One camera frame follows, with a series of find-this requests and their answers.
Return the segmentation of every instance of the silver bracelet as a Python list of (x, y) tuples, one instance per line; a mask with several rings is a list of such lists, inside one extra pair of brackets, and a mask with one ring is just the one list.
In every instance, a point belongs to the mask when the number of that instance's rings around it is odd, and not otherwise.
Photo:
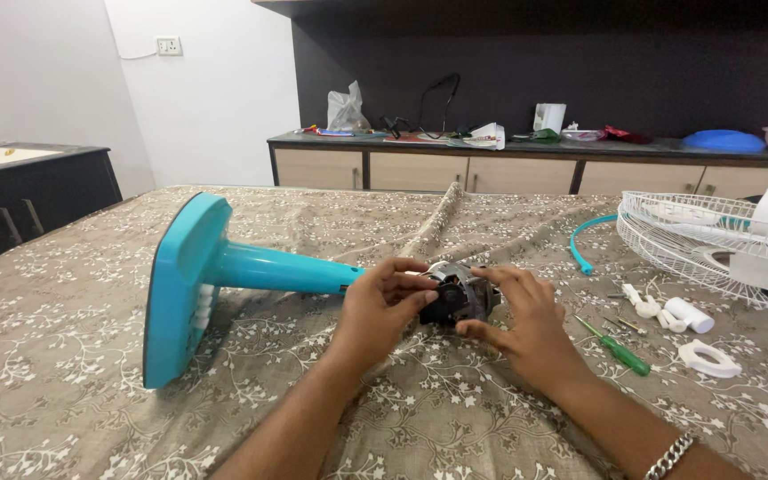
[(657, 460), (654, 466), (645, 474), (644, 480), (660, 480), (674, 465), (680, 460), (680, 457), (686, 453), (686, 450), (692, 445), (695, 438), (689, 432), (680, 435), (661, 459)]

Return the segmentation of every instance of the white wall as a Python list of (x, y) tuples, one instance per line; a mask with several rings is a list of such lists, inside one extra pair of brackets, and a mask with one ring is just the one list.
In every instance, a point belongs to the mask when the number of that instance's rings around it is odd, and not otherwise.
[(105, 0), (158, 186), (271, 185), (265, 139), (298, 128), (289, 19), (250, 0)]
[(124, 197), (155, 187), (102, 0), (0, 0), (0, 140), (110, 147)]

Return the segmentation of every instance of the screwdriver handle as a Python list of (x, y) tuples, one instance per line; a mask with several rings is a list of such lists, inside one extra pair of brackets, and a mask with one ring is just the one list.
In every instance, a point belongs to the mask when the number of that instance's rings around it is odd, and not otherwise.
[(650, 373), (650, 365), (643, 362), (642, 359), (635, 356), (633, 352), (624, 348), (618, 342), (615, 342), (613, 337), (603, 336), (600, 339), (600, 343), (612, 353), (613, 357), (620, 360), (624, 365), (629, 366), (635, 373), (641, 376), (646, 376)]

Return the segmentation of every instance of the cabinet handle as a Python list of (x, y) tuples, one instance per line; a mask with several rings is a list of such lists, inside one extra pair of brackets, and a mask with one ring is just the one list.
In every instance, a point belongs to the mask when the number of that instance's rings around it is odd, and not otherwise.
[(26, 207), (28, 208), (28, 214), (32, 216), (32, 221), (34, 222), (34, 232), (37, 233), (37, 235), (43, 235), (44, 226), (40, 223), (40, 219), (37, 218), (37, 211), (34, 209), (34, 204), (27, 198), (23, 198), (22, 202), (26, 204)]
[(17, 231), (13, 219), (10, 218), (8, 209), (0, 207), (0, 213), (2, 213), (2, 217), (5, 218), (5, 223), (8, 224), (8, 230), (11, 231), (11, 240), (14, 241), (14, 246), (22, 244), (22, 236), (20, 236), (20, 233)]

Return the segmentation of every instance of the screwdriver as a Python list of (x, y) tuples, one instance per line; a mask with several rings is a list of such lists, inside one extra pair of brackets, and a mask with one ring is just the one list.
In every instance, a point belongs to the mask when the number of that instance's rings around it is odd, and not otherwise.
[(595, 327), (589, 325), (585, 320), (582, 320), (579, 315), (573, 315), (573, 317), (579, 320), (585, 328), (589, 329), (589, 332), (595, 334), (597, 339), (600, 340), (600, 343), (609, 350), (613, 357), (620, 360), (621, 363), (629, 366), (631, 370), (641, 376), (646, 376), (650, 373), (650, 365), (643, 362), (642, 359), (635, 356), (633, 352), (624, 348), (624, 346), (618, 342), (615, 342), (613, 337), (598, 332)]

